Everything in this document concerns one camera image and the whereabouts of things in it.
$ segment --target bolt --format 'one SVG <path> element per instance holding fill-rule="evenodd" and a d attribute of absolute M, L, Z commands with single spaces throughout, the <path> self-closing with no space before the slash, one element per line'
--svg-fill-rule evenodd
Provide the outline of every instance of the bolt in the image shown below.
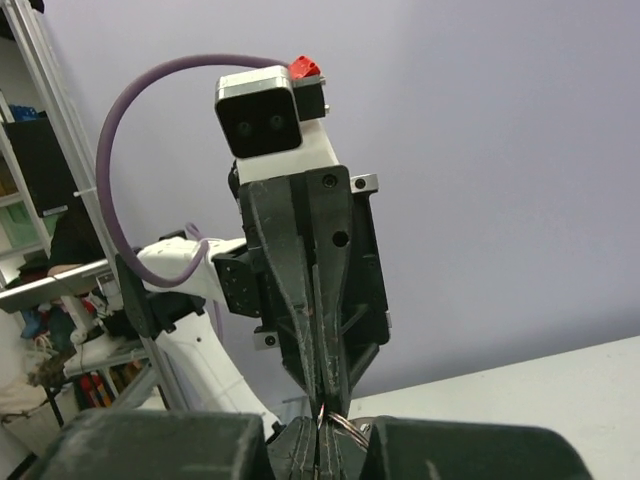
<path fill-rule="evenodd" d="M 338 184 L 338 179 L 335 177 L 335 175 L 325 175 L 324 178 L 322 179 L 322 185 L 325 186 L 325 188 L 333 188 Z"/>

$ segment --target red connector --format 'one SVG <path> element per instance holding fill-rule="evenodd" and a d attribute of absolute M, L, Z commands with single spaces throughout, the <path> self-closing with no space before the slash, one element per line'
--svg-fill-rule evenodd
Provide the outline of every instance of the red connector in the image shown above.
<path fill-rule="evenodd" d="M 291 78 L 298 80 L 299 78 L 320 75 L 320 67 L 309 57 L 301 55 L 289 65 L 289 73 L 291 74 Z"/>

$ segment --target camera lens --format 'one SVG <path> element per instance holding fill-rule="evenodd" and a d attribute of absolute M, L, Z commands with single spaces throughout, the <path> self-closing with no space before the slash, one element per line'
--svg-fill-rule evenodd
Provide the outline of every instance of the camera lens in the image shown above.
<path fill-rule="evenodd" d="M 238 135 L 241 137 L 248 137 L 253 133 L 253 127 L 249 122 L 240 122 L 236 127 Z"/>
<path fill-rule="evenodd" d="M 269 125 L 275 131 L 282 130 L 284 127 L 284 117 L 282 115 L 274 115 L 269 119 Z"/>

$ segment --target table surface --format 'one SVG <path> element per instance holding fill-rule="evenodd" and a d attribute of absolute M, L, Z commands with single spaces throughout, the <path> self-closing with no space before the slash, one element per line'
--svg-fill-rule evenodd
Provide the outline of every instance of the table surface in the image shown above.
<path fill-rule="evenodd" d="M 637 480 L 640 337 L 356 399 L 349 413 L 546 427 L 594 478 Z"/>

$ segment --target black bracket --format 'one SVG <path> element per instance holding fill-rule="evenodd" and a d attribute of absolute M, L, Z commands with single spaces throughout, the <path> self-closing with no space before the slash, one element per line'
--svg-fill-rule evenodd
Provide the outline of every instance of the black bracket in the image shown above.
<path fill-rule="evenodd" d="M 204 313 L 205 300 L 201 297 L 176 292 L 147 291 L 140 277 L 120 255 L 116 255 L 116 268 L 125 312 L 131 326 L 141 337 L 155 339 L 163 331 L 174 331 L 175 322 L 190 313 Z"/>
<path fill-rule="evenodd" d="M 352 192 L 348 170 L 336 166 L 251 182 L 238 193 L 247 247 L 215 260 L 230 310 L 260 313 L 259 331 L 277 334 L 283 365 L 314 413 L 321 398 L 346 415 L 354 385 L 389 340 L 372 192 Z M 227 294 L 242 288 L 255 310 L 247 303 L 243 313 L 237 294 Z"/>

